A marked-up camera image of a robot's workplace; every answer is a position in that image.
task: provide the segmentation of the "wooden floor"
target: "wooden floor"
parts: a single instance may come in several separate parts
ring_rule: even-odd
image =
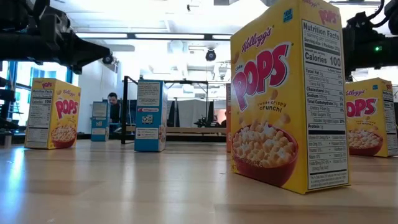
[[[1,149],[0,223],[398,223],[398,158],[352,157],[351,187],[299,195],[232,174],[224,144],[167,147]]]

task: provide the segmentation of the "red bowl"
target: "red bowl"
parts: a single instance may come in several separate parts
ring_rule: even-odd
[[[69,140],[69,141],[52,140],[52,142],[54,144],[54,147],[56,147],[57,149],[68,148],[68,147],[71,147],[73,145],[73,143],[75,143],[76,137],[77,137],[77,133],[75,132],[75,137],[72,140]]]
[[[286,131],[279,128],[275,129],[277,131],[282,131],[284,133],[284,136],[289,140],[289,142],[292,142],[294,144],[294,157],[289,163],[279,167],[264,168],[250,165],[250,163],[248,163],[249,160],[239,158],[235,156],[235,154],[233,154],[233,160],[235,161],[236,169],[238,170],[239,174],[281,187],[293,174],[294,167],[297,163],[299,145],[297,144],[297,141],[293,138],[293,136],[288,134]]]
[[[383,138],[380,135],[375,134],[377,137],[381,138],[381,142],[377,146],[369,147],[369,148],[357,148],[357,147],[348,147],[350,155],[359,155],[359,156],[374,156],[376,155],[381,147],[383,146]]]

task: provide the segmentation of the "cereal box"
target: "cereal box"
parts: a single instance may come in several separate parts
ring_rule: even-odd
[[[300,194],[349,184],[340,12],[280,0],[231,37],[231,165]]]
[[[139,80],[134,150],[160,152],[166,148],[167,87],[162,80]]]
[[[91,114],[91,140],[109,140],[109,120],[111,115],[111,105],[108,102],[93,102]]]
[[[346,84],[348,148],[352,155],[398,155],[390,81],[380,78]]]
[[[226,84],[226,152],[231,152],[231,84]]]
[[[54,78],[34,78],[25,147],[60,149],[74,146],[80,87]]]

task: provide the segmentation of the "nutrition facts label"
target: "nutrition facts label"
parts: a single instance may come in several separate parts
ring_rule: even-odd
[[[302,21],[308,131],[308,189],[348,183],[341,37]]]
[[[384,117],[386,119],[386,133],[388,155],[398,155],[398,139],[396,128],[396,116],[394,112],[394,97],[392,92],[383,91]]]
[[[32,90],[27,147],[46,147],[49,138],[53,90]]]

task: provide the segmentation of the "black camera rig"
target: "black camera rig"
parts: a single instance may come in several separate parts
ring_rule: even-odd
[[[81,40],[67,15],[50,0],[0,0],[0,61],[57,62],[81,74],[82,67],[110,54]]]
[[[384,8],[385,18],[377,23],[371,22]],[[380,69],[398,65],[398,37],[386,37],[374,28],[388,22],[392,35],[398,35],[398,1],[391,0],[384,7],[381,0],[379,9],[370,16],[365,12],[357,13],[347,21],[343,28],[343,46],[345,56],[346,81],[352,82],[351,72],[357,68]]]

